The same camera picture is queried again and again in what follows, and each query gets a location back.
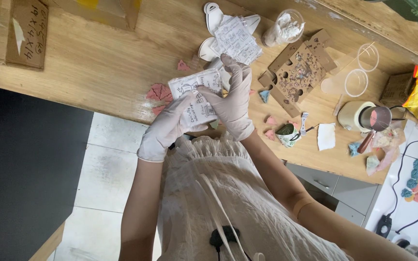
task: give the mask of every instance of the drawer handle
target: drawer handle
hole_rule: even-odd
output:
[[[327,185],[325,185],[325,184],[323,184],[322,182],[320,182],[319,180],[314,180],[316,183],[318,183],[318,184],[320,184],[320,185],[322,185],[322,186],[324,186],[326,189],[329,189],[330,187],[329,186],[327,186]]]

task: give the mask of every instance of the white tile floor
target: white tile floor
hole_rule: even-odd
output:
[[[136,169],[136,150],[148,126],[95,113],[73,212],[48,261],[119,258],[120,223]],[[159,237],[153,260],[161,254]]]

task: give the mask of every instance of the wooden table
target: wooden table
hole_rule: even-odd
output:
[[[228,15],[252,14],[225,0],[215,2]],[[0,65],[0,88],[150,124],[155,117],[151,108],[163,103],[145,99],[149,87],[194,73],[177,71],[177,62],[183,59],[189,64],[203,40],[210,37],[202,11],[205,3],[145,0],[134,33],[51,8],[44,72]],[[271,23],[263,17],[254,37],[259,40]],[[284,47],[264,48],[264,55],[252,64],[253,79],[264,73]],[[335,58],[343,55],[331,48],[328,51]],[[370,73],[368,90],[359,100],[377,102],[387,78],[388,74],[379,70]],[[252,89],[264,88],[253,80]],[[310,114],[307,127],[337,123],[334,149],[319,152],[317,130],[309,132],[291,149],[283,147],[279,140],[262,137],[277,157],[290,163],[382,184],[388,168],[368,176],[366,156],[349,156],[347,145],[361,137],[342,129],[332,116],[337,101],[338,96],[325,95],[317,88],[300,104]],[[259,132],[270,128],[263,123],[268,115],[279,123],[290,119],[273,98],[264,104],[258,95],[252,95],[249,116]]]

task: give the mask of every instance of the clear plastic packet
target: clear plastic packet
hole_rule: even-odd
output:
[[[183,116],[180,118],[180,122],[184,127],[190,128],[218,119],[212,105],[196,90],[198,86],[203,85],[222,97],[222,85],[217,68],[211,68],[190,76],[172,79],[168,82],[168,85],[174,99],[178,99],[185,92],[194,92],[196,94],[196,98],[190,103],[189,107],[184,111]]]

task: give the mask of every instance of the white latex glove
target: white latex glove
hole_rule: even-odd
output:
[[[163,162],[167,148],[183,133],[203,131],[208,128],[207,125],[201,124],[188,129],[180,123],[183,112],[194,100],[196,97],[193,92],[185,92],[161,111],[143,135],[136,153],[140,159],[148,162]]]
[[[222,54],[220,59],[225,65],[225,70],[232,74],[228,95],[221,98],[205,86],[199,86],[198,91],[212,105],[234,140],[244,140],[254,131],[253,121],[247,116],[249,88],[253,78],[251,68],[237,63],[226,54]]]

